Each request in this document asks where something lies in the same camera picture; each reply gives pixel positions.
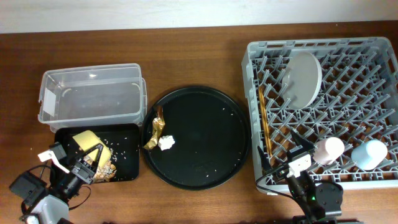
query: brown wooden surface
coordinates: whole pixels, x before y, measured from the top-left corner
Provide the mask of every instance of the brown wooden surface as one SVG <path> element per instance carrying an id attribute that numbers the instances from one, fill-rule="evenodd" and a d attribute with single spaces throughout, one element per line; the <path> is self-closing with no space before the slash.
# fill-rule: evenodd
<path id="1" fill-rule="evenodd" d="M 187 85 L 217 88 L 247 113 L 241 61 L 257 40 L 385 36 L 398 52 L 398 21 L 194 29 L 109 30 L 0 35 L 0 217 L 16 223 L 21 199 L 9 184 L 39 164 L 37 154 L 53 141 L 37 121 L 39 88 L 47 70 L 114 63 L 138 63 L 146 80 L 148 105 Z M 141 158 L 132 182 L 92 186 L 90 199 L 70 212 L 75 223 L 239 223 L 269 222 L 301 215 L 290 199 L 259 193 L 251 156 L 230 181 L 199 192 L 161 181 Z M 74 198 L 76 205 L 86 196 Z M 342 218 L 397 223 L 398 189 L 346 191 Z"/>

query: dish rack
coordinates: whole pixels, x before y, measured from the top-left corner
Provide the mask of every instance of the dish rack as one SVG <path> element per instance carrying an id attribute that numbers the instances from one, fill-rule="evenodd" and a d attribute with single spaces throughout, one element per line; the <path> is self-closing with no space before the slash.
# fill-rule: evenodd
<path id="1" fill-rule="evenodd" d="M 315 101 L 301 110 L 293 110 L 282 99 L 286 87 L 281 86 L 281 80 L 289 60 L 300 52 L 316 56 L 323 77 Z M 331 180 L 346 190 L 398 186 L 398 63 L 387 38 L 252 42 L 244 55 L 242 70 L 256 180 L 263 175 L 257 147 L 276 166 L 286 160 L 288 150 L 297 147 L 290 135 L 290 130 L 295 129 L 312 142 L 335 136 L 345 144 L 345 152 L 334 163 L 327 166 L 312 163 L 308 173 L 313 180 Z M 261 85 L 264 85 L 272 156 L 263 143 L 258 98 Z M 355 147 L 370 139 L 384 142 L 388 154 L 374 170 L 366 171 L 357 168 L 350 156 Z M 285 183 L 276 183 L 272 177 L 259 185 L 289 191 Z"/>

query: yellow sponge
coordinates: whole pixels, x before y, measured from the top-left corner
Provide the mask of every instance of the yellow sponge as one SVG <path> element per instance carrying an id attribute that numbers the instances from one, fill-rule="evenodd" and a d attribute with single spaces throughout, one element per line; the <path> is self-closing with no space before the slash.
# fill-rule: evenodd
<path id="1" fill-rule="evenodd" d="M 109 151 L 108 147 L 106 147 L 105 144 L 92 131 L 83 131 L 82 133 L 75 135 L 73 139 L 83 149 L 83 151 L 91 149 L 98 143 L 101 143 L 104 146 L 101 157 L 99 159 L 98 167 L 102 168 L 105 163 L 111 158 L 111 151 Z M 97 153 L 98 150 L 95 150 L 89 153 L 88 156 L 92 160 L 94 160 L 97 156 Z"/>

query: white disc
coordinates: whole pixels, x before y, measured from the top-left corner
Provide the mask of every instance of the white disc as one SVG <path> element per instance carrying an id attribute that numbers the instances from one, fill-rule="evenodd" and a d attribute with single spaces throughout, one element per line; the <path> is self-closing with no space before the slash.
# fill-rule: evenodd
<path id="1" fill-rule="evenodd" d="M 282 86 L 288 84 L 283 99 L 291 99 L 289 108 L 302 109 L 315 100 L 321 82 L 322 69 L 318 59 L 309 52 L 298 53 L 290 59 L 282 79 Z"/>

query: black tray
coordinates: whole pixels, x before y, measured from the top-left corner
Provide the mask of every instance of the black tray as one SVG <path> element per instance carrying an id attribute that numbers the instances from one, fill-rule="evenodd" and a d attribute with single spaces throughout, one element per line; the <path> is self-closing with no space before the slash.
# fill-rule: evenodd
<path id="1" fill-rule="evenodd" d="M 77 143 L 72 137 L 86 130 L 94 132 L 108 148 L 112 148 L 114 155 L 116 152 L 118 153 L 116 162 L 113 156 L 111 157 L 112 164 L 116 166 L 116 174 L 110 182 L 134 180 L 137 178 L 139 172 L 139 128 L 135 124 L 114 124 L 59 129 L 55 133 L 55 142 L 61 143 L 67 153 L 67 157 L 62 159 L 60 163 L 68 166 L 69 160 L 74 157 L 78 151 Z M 57 179 L 65 175 L 65 173 L 55 165 L 52 165 L 52 167 L 56 171 Z M 51 183 L 53 183 L 54 180 L 54 177 L 50 176 Z"/>
<path id="2" fill-rule="evenodd" d="M 210 189 L 235 175 L 251 147 L 250 129 L 234 100 L 209 87 L 173 91 L 147 113 L 141 146 L 152 136 L 156 106 L 162 105 L 165 128 L 175 144 L 161 151 L 142 149 L 150 168 L 167 183 L 187 190 Z"/>

